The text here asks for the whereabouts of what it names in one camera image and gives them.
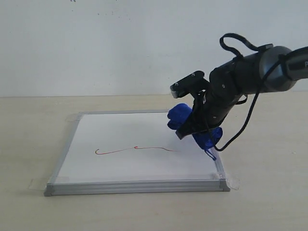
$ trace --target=red line drawing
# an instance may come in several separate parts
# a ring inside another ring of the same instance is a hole
[[[148,147],[148,148],[159,148],[159,149],[164,149],[167,152],[176,152],[174,150],[169,150],[167,148],[162,148],[162,147]],[[98,153],[99,149],[97,149],[95,151],[95,154],[97,154],[97,155],[104,155],[104,154],[109,154],[109,153],[118,153],[118,152],[121,152],[121,151],[124,151],[124,150],[128,150],[128,149],[148,149],[148,148],[140,148],[138,146],[135,146],[133,148],[126,148],[126,149],[121,149],[121,150],[117,150],[117,151],[113,151],[113,152],[108,152],[108,153]]]

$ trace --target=white board surface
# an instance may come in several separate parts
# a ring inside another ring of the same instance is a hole
[[[215,162],[167,122],[167,113],[83,115],[55,183],[214,179]]]

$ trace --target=black robotic arm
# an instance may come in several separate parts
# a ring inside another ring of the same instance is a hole
[[[244,57],[227,46],[224,38],[237,39],[255,53]],[[235,57],[212,70],[209,81],[204,79],[204,72],[195,71],[170,86],[174,98],[187,94],[194,98],[190,116],[176,131],[179,139],[219,127],[235,105],[246,102],[248,95],[255,95],[243,127],[221,149],[215,146],[217,151],[223,151],[243,132],[260,93],[287,91],[298,80],[308,78],[308,47],[295,51],[273,44],[256,47],[234,33],[222,36],[220,45]]]

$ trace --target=table surface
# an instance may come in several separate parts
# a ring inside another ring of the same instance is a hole
[[[244,133],[220,153],[231,192],[44,197],[80,111],[170,109],[160,96],[0,99],[1,231],[305,231],[308,92],[263,94]],[[242,126],[252,96],[229,113],[221,147]]]

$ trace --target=silver whiteboard frame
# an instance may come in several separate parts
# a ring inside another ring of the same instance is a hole
[[[46,184],[44,196],[54,195],[80,195],[80,194],[107,194],[107,193],[164,193],[164,192],[229,192],[225,170],[219,153],[213,149],[211,153],[217,158],[215,161],[218,177],[213,180],[150,180],[150,181],[125,181],[125,182],[94,182],[94,183],[58,183],[56,179],[60,172],[70,145],[74,139],[79,122],[84,115],[101,114],[131,114],[131,113],[167,113],[168,110],[128,110],[128,111],[94,111],[80,112],[76,116],[73,127],[65,143],[54,171]]]

